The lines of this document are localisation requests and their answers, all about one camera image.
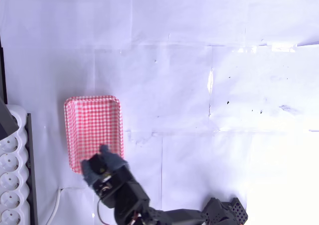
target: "wire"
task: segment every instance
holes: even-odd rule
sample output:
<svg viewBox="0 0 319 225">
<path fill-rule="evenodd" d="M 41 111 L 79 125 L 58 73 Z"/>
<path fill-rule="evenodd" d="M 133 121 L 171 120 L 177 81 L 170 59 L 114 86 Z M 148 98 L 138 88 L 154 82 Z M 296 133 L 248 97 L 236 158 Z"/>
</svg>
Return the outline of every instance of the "wire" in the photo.
<svg viewBox="0 0 319 225">
<path fill-rule="evenodd" d="M 100 220 L 100 222 L 101 222 L 102 224 L 108 225 L 107 223 L 103 222 L 102 219 L 101 219 L 101 216 L 100 216 L 100 207 L 99 207 L 100 201 L 101 201 L 101 199 L 98 201 L 98 217 L 99 217 L 99 220 Z"/>
<path fill-rule="evenodd" d="M 55 201 L 55 205 L 54 205 L 53 212 L 52 212 L 52 214 L 51 214 L 51 216 L 50 216 L 48 222 L 46 223 L 46 225 L 50 225 L 51 222 L 52 222 L 52 220 L 54 219 L 54 216 L 55 216 L 55 214 L 56 214 L 56 211 L 58 210 L 58 207 L 59 207 L 60 197 L 61 197 L 61 191 L 62 191 L 62 190 L 63 190 L 63 189 L 59 189 L 59 190 L 58 190 L 58 193 L 57 193 L 57 195 L 56 195 L 56 201 Z"/>
</svg>

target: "white paper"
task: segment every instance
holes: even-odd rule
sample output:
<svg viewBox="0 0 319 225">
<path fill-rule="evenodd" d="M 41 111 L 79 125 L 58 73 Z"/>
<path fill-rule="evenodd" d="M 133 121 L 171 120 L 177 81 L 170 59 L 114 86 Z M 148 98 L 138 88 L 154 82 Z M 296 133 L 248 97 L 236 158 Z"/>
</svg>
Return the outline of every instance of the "white paper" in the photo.
<svg viewBox="0 0 319 225">
<path fill-rule="evenodd" d="M 246 27 L 248 44 L 318 41 L 318 0 L 249 0 L 249 2 Z"/>
<path fill-rule="evenodd" d="M 163 209 L 202 210 L 210 198 L 246 206 L 252 133 L 163 138 Z"/>
<path fill-rule="evenodd" d="M 210 47 L 146 46 L 95 51 L 95 92 L 122 105 L 125 131 L 207 128 Z"/>
<path fill-rule="evenodd" d="M 133 0 L 134 44 L 242 44 L 249 0 Z"/>
<path fill-rule="evenodd" d="M 306 213 L 317 206 L 301 206 L 293 216 L 290 205 L 318 200 L 319 133 L 259 133 L 252 141 L 250 184 L 247 196 L 247 224 L 269 224 L 265 211 L 271 211 L 272 224 L 313 223 Z"/>
<path fill-rule="evenodd" d="M 317 48 L 213 49 L 210 121 L 220 130 L 318 129 Z"/>
<path fill-rule="evenodd" d="M 3 4 L 3 47 L 123 48 L 131 41 L 131 0 L 5 0 Z"/>
</svg>

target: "black pole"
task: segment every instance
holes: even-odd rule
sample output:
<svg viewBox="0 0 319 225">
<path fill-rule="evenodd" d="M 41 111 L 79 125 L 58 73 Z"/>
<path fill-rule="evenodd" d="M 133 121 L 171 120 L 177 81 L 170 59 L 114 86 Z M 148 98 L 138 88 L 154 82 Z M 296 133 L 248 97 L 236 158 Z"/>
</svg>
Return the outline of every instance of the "black pole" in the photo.
<svg viewBox="0 0 319 225">
<path fill-rule="evenodd" d="M 8 104 L 8 100 L 6 96 L 4 56 L 3 56 L 3 48 L 1 45 L 1 38 L 0 38 L 0 67 L 1 67 L 0 68 L 0 99 L 2 99 L 5 104 Z"/>
</svg>

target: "plastic tray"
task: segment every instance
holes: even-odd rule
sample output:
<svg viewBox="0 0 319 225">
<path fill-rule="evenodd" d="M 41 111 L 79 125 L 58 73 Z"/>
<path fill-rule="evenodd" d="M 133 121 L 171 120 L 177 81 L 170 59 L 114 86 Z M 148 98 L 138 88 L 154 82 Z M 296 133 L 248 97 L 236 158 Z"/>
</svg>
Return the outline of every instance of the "plastic tray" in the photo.
<svg viewBox="0 0 319 225">
<path fill-rule="evenodd" d="M 81 173 L 81 161 L 108 145 L 124 156 L 122 113 L 114 96 L 71 97 L 64 103 L 70 168 Z"/>
</svg>

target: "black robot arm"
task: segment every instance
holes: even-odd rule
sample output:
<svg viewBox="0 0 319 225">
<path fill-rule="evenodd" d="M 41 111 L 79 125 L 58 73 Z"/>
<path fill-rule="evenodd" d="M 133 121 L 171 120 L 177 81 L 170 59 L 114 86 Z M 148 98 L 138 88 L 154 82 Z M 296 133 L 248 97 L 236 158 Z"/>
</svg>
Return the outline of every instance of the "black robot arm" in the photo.
<svg viewBox="0 0 319 225">
<path fill-rule="evenodd" d="M 203 211 L 155 210 L 149 206 L 150 198 L 127 165 L 110 172 L 100 154 L 94 155 L 88 164 L 99 176 L 99 179 L 92 183 L 92 188 L 104 205 L 114 208 L 118 225 L 243 225 L 248 219 L 237 198 L 231 203 L 222 203 L 211 198 Z"/>
</svg>

